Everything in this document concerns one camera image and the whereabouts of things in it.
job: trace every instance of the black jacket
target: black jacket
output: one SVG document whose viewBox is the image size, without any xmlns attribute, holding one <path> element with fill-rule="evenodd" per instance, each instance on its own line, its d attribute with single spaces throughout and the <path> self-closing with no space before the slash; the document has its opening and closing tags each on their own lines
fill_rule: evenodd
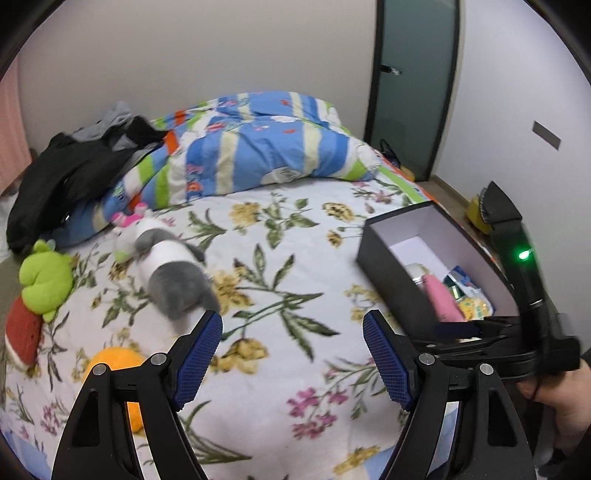
<svg viewBox="0 0 591 480">
<path fill-rule="evenodd" d="M 94 200 L 125 173 L 137 151 L 162 142 L 166 132 L 142 117 L 109 128 L 99 140 L 77 142 L 65 134 L 25 170 L 7 224 L 7 243 L 16 254 L 28 254 L 42 233 L 60 226 L 79 202 Z M 123 135 L 134 147 L 113 151 Z"/>
</svg>

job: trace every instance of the stuffed animal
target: stuffed animal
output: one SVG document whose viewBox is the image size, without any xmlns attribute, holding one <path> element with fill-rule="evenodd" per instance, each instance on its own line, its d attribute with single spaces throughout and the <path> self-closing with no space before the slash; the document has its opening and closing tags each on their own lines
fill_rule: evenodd
<svg viewBox="0 0 591 480">
<path fill-rule="evenodd" d="M 134 212 L 131 215 L 126 215 L 123 212 L 118 212 L 113 215 L 111 222 L 115 225 L 113 231 L 120 235 L 124 229 L 138 222 L 142 218 L 150 218 L 154 216 L 154 212 L 148 208 L 146 203 L 138 203 L 135 206 Z M 115 250 L 115 261 L 117 263 L 123 263 L 134 256 L 133 242 L 119 242 L 117 249 Z"/>
<path fill-rule="evenodd" d="M 115 213 L 111 219 L 111 223 L 118 227 L 125 228 L 144 217 L 151 217 L 153 215 L 154 212 L 148 208 L 148 204 L 141 202 L 135 206 L 133 214 L 129 216 L 123 212 Z"/>
<path fill-rule="evenodd" d="M 50 322 L 74 285 L 72 257 L 54 252 L 47 243 L 38 240 L 33 253 L 23 260 L 18 280 L 24 287 L 25 306 Z"/>
<path fill-rule="evenodd" d="M 139 276 L 151 300 L 171 320 L 194 307 L 219 311 L 209 279 L 203 271 L 203 251 L 178 239 L 156 218 L 129 225 L 116 241 L 115 261 L 138 258 Z"/>
<path fill-rule="evenodd" d="M 6 315 L 4 339 L 10 360 L 21 370 L 35 365 L 43 320 L 31 312 L 19 295 Z"/>
<path fill-rule="evenodd" d="M 138 367 L 144 363 L 144 358 L 137 352 L 120 346 L 105 348 L 97 353 L 86 367 L 86 372 L 82 381 L 86 381 L 90 371 L 96 364 L 107 364 L 111 370 L 120 370 L 122 368 Z M 138 403 L 127 403 L 127 412 L 129 413 L 129 423 L 133 433 L 141 430 L 143 424 L 142 415 L 139 411 Z"/>
</svg>

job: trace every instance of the black box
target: black box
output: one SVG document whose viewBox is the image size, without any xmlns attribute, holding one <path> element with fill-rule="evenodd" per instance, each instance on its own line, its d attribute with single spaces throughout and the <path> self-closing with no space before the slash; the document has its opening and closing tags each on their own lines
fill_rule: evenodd
<svg viewBox="0 0 591 480">
<path fill-rule="evenodd" d="M 395 320 L 413 339 L 437 341 L 430 301 L 404 265 L 420 263 L 442 280 L 459 265 L 491 301 L 495 316 L 518 315 L 512 288 L 489 255 L 435 202 L 365 222 L 357 262 Z"/>
</svg>

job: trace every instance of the green plush toy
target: green plush toy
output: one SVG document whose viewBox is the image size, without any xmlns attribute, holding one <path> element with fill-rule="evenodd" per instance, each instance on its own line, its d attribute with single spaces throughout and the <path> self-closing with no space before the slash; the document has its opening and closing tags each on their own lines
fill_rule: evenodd
<svg viewBox="0 0 591 480">
<path fill-rule="evenodd" d="M 25 306 L 50 322 L 72 290 L 72 257 L 54 252 L 47 243 L 38 240 L 33 253 L 22 262 L 18 280 L 24 287 Z"/>
</svg>

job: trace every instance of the door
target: door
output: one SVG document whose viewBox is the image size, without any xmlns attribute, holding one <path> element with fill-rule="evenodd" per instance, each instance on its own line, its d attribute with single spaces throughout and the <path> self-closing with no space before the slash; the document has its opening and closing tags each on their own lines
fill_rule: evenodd
<svg viewBox="0 0 591 480">
<path fill-rule="evenodd" d="M 384 2 L 384 34 L 366 140 L 379 148 L 385 139 L 417 180 L 427 180 L 456 68 L 459 7 L 457 0 L 378 1 Z"/>
</svg>

